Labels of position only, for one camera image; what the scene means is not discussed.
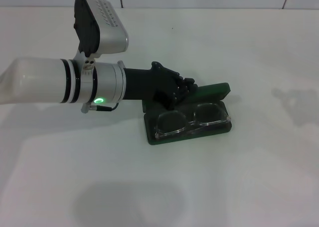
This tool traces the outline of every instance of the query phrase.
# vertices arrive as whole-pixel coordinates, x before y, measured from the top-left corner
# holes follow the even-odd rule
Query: white table
[[[1,227],[319,225],[319,12],[119,9],[125,53],[229,82],[230,133],[147,143],[140,101],[0,106]],[[73,58],[72,8],[0,8],[0,70]]]

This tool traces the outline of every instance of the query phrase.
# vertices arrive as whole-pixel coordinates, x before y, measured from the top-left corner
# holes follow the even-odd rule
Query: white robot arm
[[[112,111],[96,104],[122,99],[160,102],[167,109],[197,89],[193,79],[152,63],[150,70],[99,63],[102,54],[124,52],[129,38],[106,0],[76,0],[74,28],[80,40],[72,60],[18,58],[0,76],[0,104],[83,103],[82,112]]]

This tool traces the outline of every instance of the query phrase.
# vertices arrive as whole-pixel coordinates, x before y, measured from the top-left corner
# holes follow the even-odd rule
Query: dark green case
[[[176,110],[183,112],[185,115],[190,115],[194,110],[194,107],[202,103],[216,103],[221,109],[223,109],[227,114],[225,104],[221,101],[230,92],[230,87],[228,83],[219,83],[208,86],[201,86],[198,88],[196,93],[188,96],[185,100],[176,106]],[[175,141],[188,140],[198,137],[217,135],[229,132],[231,130],[231,122],[216,125],[213,129],[209,131],[204,131],[201,133],[191,134],[191,135],[179,135],[170,136],[165,139],[155,138],[155,127],[157,123],[157,118],[160,114],[167,112],[159,103],[152,101],[142,101],[144,122],[146,128],[146,134],[148,137],[148,142],[151,145],[164,144]]]

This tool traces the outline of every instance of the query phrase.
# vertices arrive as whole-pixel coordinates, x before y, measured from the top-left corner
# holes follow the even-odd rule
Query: green led light
[[[96,98],[96,99],[94,100],[94,103],[102,103],[103,101],[104,101],[103,98]]]

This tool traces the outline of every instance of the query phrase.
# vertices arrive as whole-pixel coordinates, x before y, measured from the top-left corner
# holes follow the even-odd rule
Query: robotic hand
[[[152,62],[150,70],[128,69],[122,61],[99,63],[101,54],[126,51],[128,35],[106,0],[75,0],[74,28],[80,44],[73,60],[18,58],[0,76],[0,104],[83,103],[82,112],[112,111],[95,105],[152,100],[173,109],[197,90],[193,79]]]

